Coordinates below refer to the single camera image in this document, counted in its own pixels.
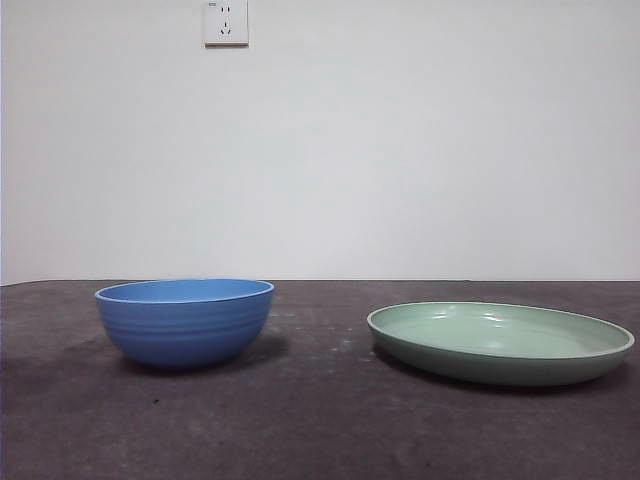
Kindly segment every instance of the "dark gray table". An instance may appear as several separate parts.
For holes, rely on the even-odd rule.
[[[581,385],[498,388],[405,366],[365,324],[384,305],[480,300],[637,335],[640,283],[276,282],[258,340],[188,374],[109,343],[92,295],[113,283],[2,289],[2,478],[640,478],[640,348]]]

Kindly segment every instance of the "plate rim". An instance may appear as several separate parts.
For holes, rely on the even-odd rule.
[[[382,330],[381,328],[379,328],[378,326],[374,325],[372,322],[372,319],[375,315],[385,311],[385,310],[390,310],[390,309],[394,309],[394,308],[398,308],[398,307],[406,307],[406,306],[410,306],[410,305],[441,305],[441,304],[447,304],[447,305],[451,305],[451,304],[456,304],[456,305],[493,305],[493,306],[499,306],[499,307],[517,307],[517,308],[525,308],[525,309],[530,309],[530,310],[542,310],[545,312],[552,312],[552,313],[561,313],[563,315],[571,315],[574,317],[580,317],[589,321],[594,321],[596,323],[600,323],[603,325],[608,325],[610,327],[615,328],[616,330],[620,331],[621,333],[623,333],[626,337],[627,337],[627,342],[620,346],[620,347],[616,347],[616,348],[610,348],[607,350],[600,350],[600,351],[596,351],[594,353],[590,353],[590,354],[585,354],[585,355],[570,355],[570,356],[540,356],[540,355],[501,355],[498,353],[492,354],[492,353],[486,353],[486,352],[479,352],[473,349],[466,349],[466,348],[444,348],[442,346],[437,346],[437,345],[433,345],[430,344],[428,342],[415,342],[412,340],[407,340],[405,338],[400,338],[398,336],[392,335],[389,332],[385,332],[384,330]],[[566,310],[558,310],[558,309],[554,309],[554,308],[545,308],[545,307],[535,307],[532,305],[519,305],[519,304],[514,304],[514,303],[495,303],[495,302],[457,302],[457,301],[438,301],[438,302],[409,302],[409,303],[399,303],[399,304],[395,304],[395,305],[387,305],[386,307],[382,307],[382,308],[378,308],[377,310],[374,310],[373,312],[369,313],[369,315],[367,315],[367,324],[369,326],[369,328],[371,330],[373,330],[374,332],[379,333],[380,335],[383,335],[385,337],[388,338],[393,338],[396,341],[400,341],[409,345],[414,345],[417,347],[427,347],[430,349],[434,349],[434,350],[439,350],[442,352],[452,352],[452,353],[463,353],[463,354],[467,354],[467,355],[477,355],[477,356],[481,356],[481,357],[492,357],[492,358],[498,358],[498,359],[513,359],[513,360],[544,360],[544,361],[554,361],[554,360],[580,360],[580,359],[588,359],[588,358],[596,358],[596,357],[604,357],[604,356],[609,356],[609,355],[613,355],[616,353],[623,353],[628,351],[629,349],[631,349],[631,347],[633,347],[633,345],[635,344],[635,337],[633,336],[633,334],[627,330],[624,327],[621,327],[620,325],[617,325],[615,323],[612,322],[608,322],[606,320],[602,320],[601,318],[596,318],[596,317],[591,317],[589,315],[582,315],[581,313],[574,313],[574,312],[568,312]]]

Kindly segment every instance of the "ridged bowl exterior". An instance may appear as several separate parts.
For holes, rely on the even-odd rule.
[[[273,289],[242,298],[118,302],[96,296],[105,331],[129,358],[165,368],[214,364],[239,353],[260,333]]]

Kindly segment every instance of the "blue bowl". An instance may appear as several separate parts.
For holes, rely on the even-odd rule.
[[[111,341],[129,358],[163,368],[211,365],[260,333],[273,285],[205,278],[127,283],[96,292]]]

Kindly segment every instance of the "white wall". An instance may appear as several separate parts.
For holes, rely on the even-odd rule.
[[[3,1],[3,283],[640,279],[640,2]]]

